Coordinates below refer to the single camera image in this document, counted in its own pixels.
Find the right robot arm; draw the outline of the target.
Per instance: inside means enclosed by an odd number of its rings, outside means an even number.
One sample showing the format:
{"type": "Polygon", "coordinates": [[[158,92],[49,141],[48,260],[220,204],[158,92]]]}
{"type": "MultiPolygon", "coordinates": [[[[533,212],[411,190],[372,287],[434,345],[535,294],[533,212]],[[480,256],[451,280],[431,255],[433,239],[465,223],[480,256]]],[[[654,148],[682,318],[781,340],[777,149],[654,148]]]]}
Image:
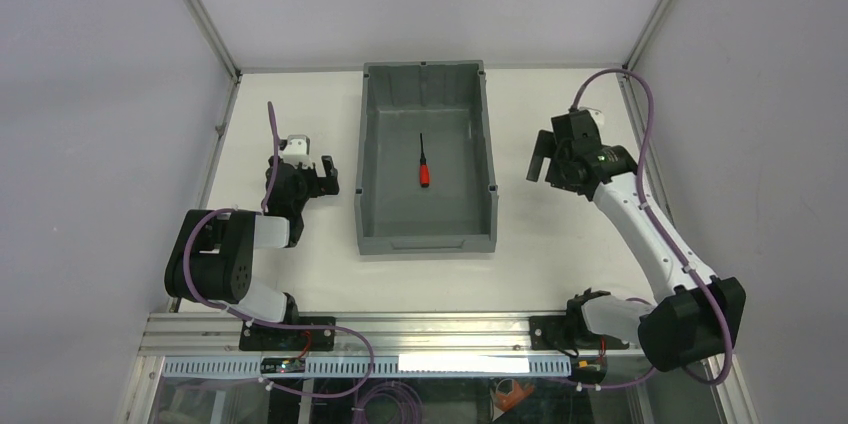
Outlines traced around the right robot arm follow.
{"type": "Polygon", "coordinates": [[[567,345],[610,336],[638,345],[669,372],[735,345],[746,302],[736,278],[722,279],[685,244],[647,193],[636,160],[606,145],[590,111],[571,110],[537,136],[527,178],[585,197],[604,214],[640,265],[655,302],[588,290],[566,304],[567,345]]]}

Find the red black screwdriver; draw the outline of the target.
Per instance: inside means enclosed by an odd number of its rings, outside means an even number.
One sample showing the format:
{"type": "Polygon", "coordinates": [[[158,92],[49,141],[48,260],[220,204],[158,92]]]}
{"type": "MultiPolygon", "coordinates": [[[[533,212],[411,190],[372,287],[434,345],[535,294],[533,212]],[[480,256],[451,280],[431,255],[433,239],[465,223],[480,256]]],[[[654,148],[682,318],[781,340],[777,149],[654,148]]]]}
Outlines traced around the red black screwdriver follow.
{"type": "Polygon", "coordinates": [[[422,133],[419,134],[419,149],[419,185],[421,188],[428,188],[430,186],[430,172],[422,133]]]}

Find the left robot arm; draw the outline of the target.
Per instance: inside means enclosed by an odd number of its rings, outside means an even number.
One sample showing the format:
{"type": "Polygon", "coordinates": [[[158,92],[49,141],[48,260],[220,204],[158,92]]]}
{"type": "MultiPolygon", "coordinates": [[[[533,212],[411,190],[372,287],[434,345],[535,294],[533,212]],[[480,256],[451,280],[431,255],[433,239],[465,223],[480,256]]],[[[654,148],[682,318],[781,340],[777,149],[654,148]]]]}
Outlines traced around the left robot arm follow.
{"type": "Polygon", "coordinates": [[[545,261],[539,238],[497,229],[498,188],[486,137],[402,130],[365,141],[354,217],[331,207],[307,232],[315,199],[341,192],[330,156],[303,135],[269,160],[258,210],[193,209],[166,267],[171,296],[271,322],[293,316],[294,292],[312,310],[509,310],[531,301],[545,261]]]}

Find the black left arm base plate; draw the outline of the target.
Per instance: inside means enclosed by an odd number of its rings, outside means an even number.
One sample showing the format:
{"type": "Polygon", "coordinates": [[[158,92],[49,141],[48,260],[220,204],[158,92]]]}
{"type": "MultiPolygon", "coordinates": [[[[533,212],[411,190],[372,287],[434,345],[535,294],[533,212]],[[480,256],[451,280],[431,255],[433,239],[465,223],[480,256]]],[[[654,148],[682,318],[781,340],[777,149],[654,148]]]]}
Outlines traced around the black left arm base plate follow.
{"type": "Polygon", "coordinates": [[[335,331],[282,330],[267,326],[243,324],[238,349],[243,352],[300,352],[310,344],[311,351],[332,351],[335,331]]]}

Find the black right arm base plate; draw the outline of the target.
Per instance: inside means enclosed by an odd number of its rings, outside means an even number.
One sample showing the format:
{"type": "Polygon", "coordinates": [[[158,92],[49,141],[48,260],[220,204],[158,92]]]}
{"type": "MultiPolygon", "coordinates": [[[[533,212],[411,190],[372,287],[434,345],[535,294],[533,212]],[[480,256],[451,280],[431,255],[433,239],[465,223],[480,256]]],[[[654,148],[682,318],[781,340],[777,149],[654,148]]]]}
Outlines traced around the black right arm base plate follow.
{"type": "Polygon", "coordinates": [[[584,324],[566,315],[535,315],[528,319],[529,337],[533,350],[600,351],[626,350],[627,343],[593,334],[584,324]]]}

